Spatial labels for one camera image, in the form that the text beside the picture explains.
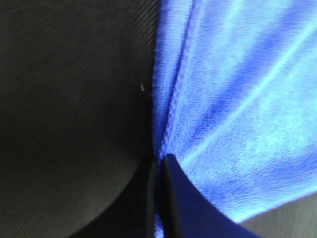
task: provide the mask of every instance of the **blue cloth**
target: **blue cloth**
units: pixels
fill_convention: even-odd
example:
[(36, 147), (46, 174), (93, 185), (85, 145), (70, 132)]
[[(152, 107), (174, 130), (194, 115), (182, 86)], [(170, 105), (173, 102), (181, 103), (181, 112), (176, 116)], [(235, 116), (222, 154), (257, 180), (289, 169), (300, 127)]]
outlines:
[(156, 156), (235, 222), (317, 191), (317, 1), (162, 0)]

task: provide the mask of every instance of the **blue fabric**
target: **blue fabric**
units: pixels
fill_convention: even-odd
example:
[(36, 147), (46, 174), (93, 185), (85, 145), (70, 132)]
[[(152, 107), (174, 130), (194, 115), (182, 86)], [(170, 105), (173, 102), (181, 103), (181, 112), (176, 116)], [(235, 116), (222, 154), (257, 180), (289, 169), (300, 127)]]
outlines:
[(162, 0), (156, 156), (235, 222), (317, 191), (317, 1)]

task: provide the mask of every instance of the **dark blue fabric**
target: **dark blue fabric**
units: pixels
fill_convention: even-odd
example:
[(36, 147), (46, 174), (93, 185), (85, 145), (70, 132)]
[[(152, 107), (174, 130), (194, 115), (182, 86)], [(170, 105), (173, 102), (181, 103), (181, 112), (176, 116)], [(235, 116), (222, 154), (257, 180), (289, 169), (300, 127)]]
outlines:
[(317, 191), (317, 1), (162, 0), (156, 156), (235, 222)]

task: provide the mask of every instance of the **black twill fabric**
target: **black twill fabric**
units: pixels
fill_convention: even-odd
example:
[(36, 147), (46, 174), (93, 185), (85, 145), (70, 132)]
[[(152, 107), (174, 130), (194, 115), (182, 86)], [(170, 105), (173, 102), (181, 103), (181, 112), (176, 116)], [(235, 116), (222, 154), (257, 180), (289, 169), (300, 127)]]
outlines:
[(0, 0), (1, 238), (74, 234), (152, 153), (157, 17), (158, 0)]

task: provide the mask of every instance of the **wrinkled fabric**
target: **wrinkled fabric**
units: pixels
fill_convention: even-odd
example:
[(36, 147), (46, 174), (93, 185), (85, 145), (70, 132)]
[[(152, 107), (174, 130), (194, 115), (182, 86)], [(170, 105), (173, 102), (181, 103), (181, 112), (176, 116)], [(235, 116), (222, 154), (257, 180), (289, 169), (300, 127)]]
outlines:
[(153, 141), (241, 222), (317, 191), (317, 1), (162, 0)]

